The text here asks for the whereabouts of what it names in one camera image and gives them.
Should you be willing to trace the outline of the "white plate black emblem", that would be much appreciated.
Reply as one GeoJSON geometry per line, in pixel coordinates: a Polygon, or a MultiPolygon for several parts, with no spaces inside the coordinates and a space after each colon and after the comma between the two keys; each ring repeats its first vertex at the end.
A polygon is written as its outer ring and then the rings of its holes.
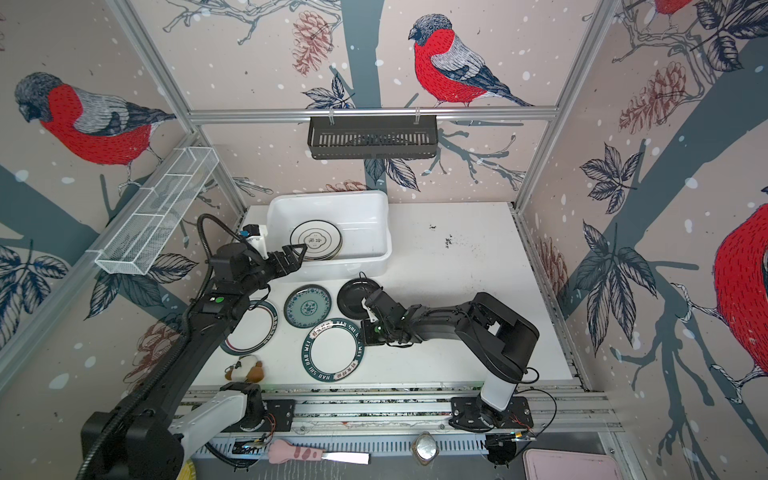
{"type": "Polygon", "coordinates": [[[335,257],[343,245],[341,230],[325,220],[309,220],[297,225],[289,237],[291,244],[305,244],[306,260],[324,261],[335,257]]]}

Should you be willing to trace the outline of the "teal patterned small plate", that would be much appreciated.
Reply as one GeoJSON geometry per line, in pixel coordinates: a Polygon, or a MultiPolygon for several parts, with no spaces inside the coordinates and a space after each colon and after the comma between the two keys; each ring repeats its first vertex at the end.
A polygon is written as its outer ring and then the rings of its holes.
{"type": "Polygon", "coordinates": [[[288,296],[283,313],[289,325],[308,329],[323,322],[331,309],[332,298],[328,290],[317,284],[308,284],[288,296]]]}

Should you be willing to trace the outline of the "green rim lettered plate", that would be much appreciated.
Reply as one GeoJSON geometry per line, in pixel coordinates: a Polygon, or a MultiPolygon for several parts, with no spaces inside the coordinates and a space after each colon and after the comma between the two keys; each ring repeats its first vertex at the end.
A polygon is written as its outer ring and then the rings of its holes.
{"type": "Polygon", "coordinates": [[[305,372],[323,383],[339,382],[360,366],[364,344],[360,330],[352,321],[334,318],[313,327],[301,347],[305,372]]]}

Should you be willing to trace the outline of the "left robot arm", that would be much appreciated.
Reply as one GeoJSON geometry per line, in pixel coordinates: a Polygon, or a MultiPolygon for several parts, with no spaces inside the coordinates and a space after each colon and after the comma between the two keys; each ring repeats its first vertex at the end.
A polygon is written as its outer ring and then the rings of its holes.
{"type": "Polygon", "coordinates": [[[224,232],[232,242],[211,251],[201,241],[207,271],[181,317],[181,334],[138,387],[109,412],[96,412],[81,429],[79,479],[174,479],[194,446],[170,431],[172,418],[210,356],[236,328],[257,291],[298,271],[308,250],[290,244],[261,254],[248,240],[255,226],[224,232]]]}

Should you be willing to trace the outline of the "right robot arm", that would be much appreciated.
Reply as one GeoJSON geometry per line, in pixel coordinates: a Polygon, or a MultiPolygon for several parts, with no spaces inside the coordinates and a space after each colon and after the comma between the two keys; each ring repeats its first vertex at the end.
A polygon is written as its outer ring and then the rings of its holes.
{"type": "Polygon", "coordinates": [[[452,400],[449,425],[487,433],[531,427],[511,407],[540,338],[537,327],[493,295],[480,292],[465,303],[408,308],[379,288],[360,301],[367,318],[359,338],[367,346],[409,348],[431,340],[459,340],[489,373],[476,399],[452,400]]]}

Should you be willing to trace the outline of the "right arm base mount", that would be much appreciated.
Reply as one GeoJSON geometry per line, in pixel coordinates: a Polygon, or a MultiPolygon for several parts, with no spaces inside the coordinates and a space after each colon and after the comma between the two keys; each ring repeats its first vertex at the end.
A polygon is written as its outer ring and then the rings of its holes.
{"type": "Polygon", "coordinates": [[[531,430],[534,426],[528,400],[522,396],[513,396],[502,411],[487,405],[479,396],[453,397],[450,403],[448,424],[457,430],[487,433],[494,429],[531,430]]]}

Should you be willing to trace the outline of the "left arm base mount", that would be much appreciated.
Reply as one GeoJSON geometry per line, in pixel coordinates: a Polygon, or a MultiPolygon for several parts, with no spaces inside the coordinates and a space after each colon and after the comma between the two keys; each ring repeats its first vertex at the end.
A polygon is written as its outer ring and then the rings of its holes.
{"type": "Polygon", "coordinates": [[[263,400],[260,407],[247,408],[243,419],[225,429],[226,433],[287,433],[292,429],[295,400],[263,400]]]}

